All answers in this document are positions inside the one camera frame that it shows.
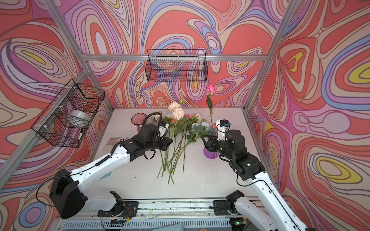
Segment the purple ribbed glass vase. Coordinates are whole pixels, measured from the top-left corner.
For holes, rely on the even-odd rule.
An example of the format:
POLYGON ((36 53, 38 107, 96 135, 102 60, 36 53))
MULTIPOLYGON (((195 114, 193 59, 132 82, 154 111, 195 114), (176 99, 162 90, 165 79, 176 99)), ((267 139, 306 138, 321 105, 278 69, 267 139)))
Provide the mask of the purple ribbed glass vase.
POLYGON ((203 135, 201 139, 204 144, 204 155, 208 159, 216 159, 219 156, 216 151, 216 145, 218 143, 218 130, 216 128, 208 130, 206 135, 203 135))

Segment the peach rose spray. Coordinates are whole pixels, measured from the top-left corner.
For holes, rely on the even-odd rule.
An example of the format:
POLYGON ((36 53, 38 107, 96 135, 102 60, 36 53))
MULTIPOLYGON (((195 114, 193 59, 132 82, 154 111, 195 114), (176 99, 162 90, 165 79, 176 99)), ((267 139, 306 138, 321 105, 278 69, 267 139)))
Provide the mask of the peach rose spray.
POLYGON ((185 112, 178 102, 172 102, 168 106, 168 111, 171 114, 171 127, 173 128, 173 136, 176 137, 179 133, 182 133, 182 125, 179 125, 179 123, 185 116, 185 112))

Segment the pink rose stem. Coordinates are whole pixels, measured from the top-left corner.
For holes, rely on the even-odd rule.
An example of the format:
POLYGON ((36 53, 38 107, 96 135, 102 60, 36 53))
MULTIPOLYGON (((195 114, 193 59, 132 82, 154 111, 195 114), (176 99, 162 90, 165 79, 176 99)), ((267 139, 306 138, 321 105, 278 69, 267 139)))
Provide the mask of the pink rose stem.
POLYGON ((210 121, 211 121, 211 126, 213 126, 213 101, 211 99, 212 96, 215 94, 215 86, 214 85, 207 85, 205 94, 207 96, 206 98, 206 103, 208 106, 208 109, 210 111, 210 121))

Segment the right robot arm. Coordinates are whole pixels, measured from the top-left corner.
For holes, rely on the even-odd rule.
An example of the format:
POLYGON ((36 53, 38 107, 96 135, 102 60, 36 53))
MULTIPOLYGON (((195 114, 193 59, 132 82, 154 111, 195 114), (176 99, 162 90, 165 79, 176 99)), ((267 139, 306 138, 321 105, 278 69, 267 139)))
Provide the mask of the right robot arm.
POLYGON ((267 212, 254 206, 239 190, 226 197, 228 210, 248 219, 260 231, 312 231, 304 224, 273 185, 261 161, 247 151, 245 138, 238 130, 202 137, 205 148, 217 152, 229 164, 244 186, 251 188, 267 212))

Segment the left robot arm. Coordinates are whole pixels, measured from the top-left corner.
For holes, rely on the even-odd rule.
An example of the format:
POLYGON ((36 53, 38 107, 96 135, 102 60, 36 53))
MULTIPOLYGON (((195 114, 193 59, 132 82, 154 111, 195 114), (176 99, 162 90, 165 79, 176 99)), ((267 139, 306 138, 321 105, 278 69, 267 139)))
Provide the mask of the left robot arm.
POLYGON ((145 156, 147 151, 166 151, 173 142, 166 137, 168 125, 146 124, 130 139, 114 144, 103 157, 67 171, 58 171, 53 179, 49 196, 62 219, 68 219, 82 210, 115 211, 122 204, 116 192, 110 196, 90 196, 86 190, 112 170, 145 156))

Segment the red glass vase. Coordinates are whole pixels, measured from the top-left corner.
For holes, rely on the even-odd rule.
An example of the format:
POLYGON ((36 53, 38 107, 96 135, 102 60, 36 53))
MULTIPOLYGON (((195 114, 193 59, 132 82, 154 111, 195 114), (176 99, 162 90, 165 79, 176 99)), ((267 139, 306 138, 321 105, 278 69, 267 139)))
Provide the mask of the red glass vase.
POLYGON ((137 113, 134 114, 131 118, 131 123, 137 127, 137 133, 140 132, 142 123, 146 118, 146 114, 144 113, 137 113))

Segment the flower pile on table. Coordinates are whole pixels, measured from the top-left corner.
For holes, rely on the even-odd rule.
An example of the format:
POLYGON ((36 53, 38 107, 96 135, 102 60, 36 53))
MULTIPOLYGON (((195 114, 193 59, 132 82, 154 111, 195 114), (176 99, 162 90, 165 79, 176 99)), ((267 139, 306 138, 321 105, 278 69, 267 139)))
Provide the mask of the flower pile on table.
POLYGON ((177 120, 172 113, 166 112, 164 121, 168 123, 166 138, 173 143, 167 151, 161 151, 161 168, 158 177, 167 176, 168 184, 174 184, 174 174, 179 165, 185 167, 186 149, 195 143, 210 129, 210 123, 200 114, 184 115, 177 120))

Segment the silver tape roll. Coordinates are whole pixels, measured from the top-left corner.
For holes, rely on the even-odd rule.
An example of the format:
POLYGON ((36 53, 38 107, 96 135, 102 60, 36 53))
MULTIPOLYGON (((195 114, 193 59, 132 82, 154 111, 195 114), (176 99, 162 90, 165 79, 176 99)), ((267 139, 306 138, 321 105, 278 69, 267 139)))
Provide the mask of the silver tape roll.
POLYGON ((68 120, 70 123, 83 123, 90 121, 91 117, 80 110, 72 110, 69 112, 68 120))

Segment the metal base rail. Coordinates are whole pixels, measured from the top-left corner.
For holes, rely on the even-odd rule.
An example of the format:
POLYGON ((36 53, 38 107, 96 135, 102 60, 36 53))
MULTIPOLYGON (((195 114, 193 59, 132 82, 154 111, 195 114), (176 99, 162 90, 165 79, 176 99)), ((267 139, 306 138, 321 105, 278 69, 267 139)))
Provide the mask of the metal base rail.
POLYGON ((97 211, 57 219, 53 231, 153 231, 182 225, 185 231, 276 231, 261 201, 252 198, 248 215, 236 213, 225 198, 134 199, 121 217, 99 217, 97 211))

